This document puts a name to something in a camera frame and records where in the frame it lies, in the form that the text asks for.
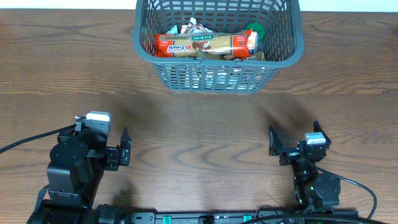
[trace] green bottle cap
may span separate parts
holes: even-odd
[[[264,40],[264,37],[266,36],[265,28],[260,23],[253,22],[248,24],[244,29],[249,30],[252,28],[253,31],[256,31],[259,34],[259,42],[262,42]]]
[[[163,217],[163,224],[172,224],[172,217],[164,216]]]

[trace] snack package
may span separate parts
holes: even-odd
[[[174,25],[172,29],[170,29],[169,31],[167,31],[166,34],[178,34],[178,28],[177,25]]]
[[[250,57],[248,37],[252,30],[237,34],[156,34],[156,57],[196,57],[197,51],[215,55]]]
[[[200,50],[197,51],[197,58],[202,58],[205,60],[224,60],[224,58],[220,55],[208,54],[208,53],[204,53]]]
[[[212,33],[211,29],[207,29],[203,24],[198,22],[195,18],[189,20],[188,25],[181,27],[180,34],[201,34],[201,33]]]
[[[224,60],[235,60],[235,59],[237,59],[237,57],[234,56],[234,55],[225,55],[223,58],[224,58]]]
[[[248,49],[251,55],[254,55],[259,50],[259,34],[252,31],[248,38]]]
[[[254,55],[248,57],[246,60],[266,60],[266,56],[264,55],[264,52],[259,51]]]

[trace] wood grain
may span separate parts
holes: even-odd
[[[294,144],[318,119],[333,142],[319,165],[373,189],[374,218],[398,222],[398,14],[302,16],[298,64],[255,95],[220,95],[166,89],[132,49],[134,11],[0,10],[0,146],[109,111],[109,144],[127,126],[134,149],[95,206],[254,210],[295,203],[291,168],[268,156],[268,125]],[[0,156],[1,223],[32,213],[55,141]],[[341,207],[366,216],[370,195],[342,188]]]

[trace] white label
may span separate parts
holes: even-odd
[[[167,53],[171,52],[188,52],[191,45],[170,45],[167,47]]]

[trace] basket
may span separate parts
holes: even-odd
[[[252,22],[266,30],[259,45],[266,61],[155,57],[155,35],[191,17],[216,32],[240,32]],[[137,0],[133,46],[153,64],[165,86],[178,91],[253,93],[304,51],[298,0]]]

